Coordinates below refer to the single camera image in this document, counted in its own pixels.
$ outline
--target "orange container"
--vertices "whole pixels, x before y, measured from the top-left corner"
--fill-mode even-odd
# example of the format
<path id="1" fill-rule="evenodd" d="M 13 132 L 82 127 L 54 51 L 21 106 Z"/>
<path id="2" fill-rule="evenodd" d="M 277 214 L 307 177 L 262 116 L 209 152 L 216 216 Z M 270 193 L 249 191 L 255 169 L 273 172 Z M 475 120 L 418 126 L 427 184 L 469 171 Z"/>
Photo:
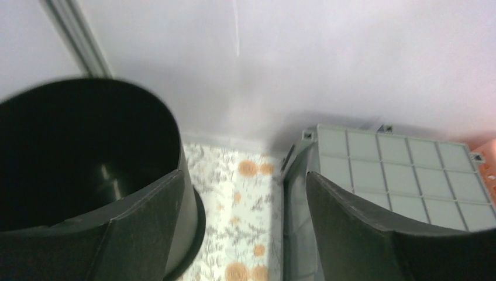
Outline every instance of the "orange container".
<path id="1" fill-rule="evenodd" d="M 496 139 L 479 146 L 473 152 L 480 153 L 485 160 L 484 164 L 479 165 L 479 172 L 491 195 L 492 203 L 496 204 Z"/>

